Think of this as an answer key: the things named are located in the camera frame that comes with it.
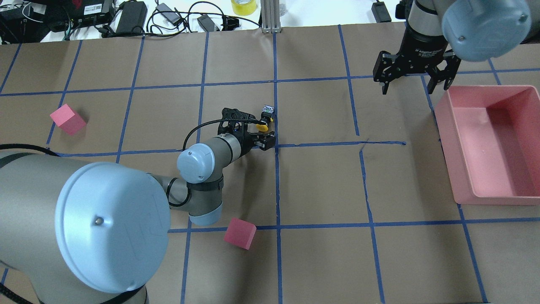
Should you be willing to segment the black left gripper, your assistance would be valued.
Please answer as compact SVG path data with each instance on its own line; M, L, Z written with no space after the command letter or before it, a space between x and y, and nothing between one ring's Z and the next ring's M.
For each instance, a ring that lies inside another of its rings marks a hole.
M241 153L249 153L251 149L266 151L275 147L276 140L257 140L255 133L248 131L248 124L258 122L254 115L238 109L224 108L222 119L219 120L218 135L229 133L240 144Z

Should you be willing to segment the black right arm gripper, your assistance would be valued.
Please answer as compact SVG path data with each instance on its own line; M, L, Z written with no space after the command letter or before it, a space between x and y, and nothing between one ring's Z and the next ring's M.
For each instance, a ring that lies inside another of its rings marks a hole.
M373 80L381 84L386 95L390 83L406 74L427 73L428 94L432 94L438 84L444 83L448 90L461 64L453 50L448 50L448 41L443 35L429 36L414 29L405 29L397 54L381 51L373 68Z

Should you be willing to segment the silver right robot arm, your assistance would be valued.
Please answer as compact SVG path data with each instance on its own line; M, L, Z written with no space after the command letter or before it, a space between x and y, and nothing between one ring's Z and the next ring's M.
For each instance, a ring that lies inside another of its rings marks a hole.
M538 0L403 0L398 12L405 23L382 25L373 33L374 25L361 33L362 48L357 52L347 49L346 29L357 29L356 24L336 25L343 51L349 85L362 75L351 75L351 60L370 55L369 46L378 46L385 38L403 29L399 51L380 52L373 70L373 80L387 93L391 81L409 75L428 74L426 90L431 94L435 86L444 83L449 89L462 60L478 62L506 54L518 43L525 43L539 35Z

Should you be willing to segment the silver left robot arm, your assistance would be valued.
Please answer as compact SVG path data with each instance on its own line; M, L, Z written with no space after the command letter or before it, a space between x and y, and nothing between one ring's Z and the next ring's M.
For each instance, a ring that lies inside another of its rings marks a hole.
M199 226L223 208L223 169L275 144L272 115L224 108L218 134L183 146L179 177L84 162L30 144L1 146L1 266L41 304L146 304L166 254L170 211Z

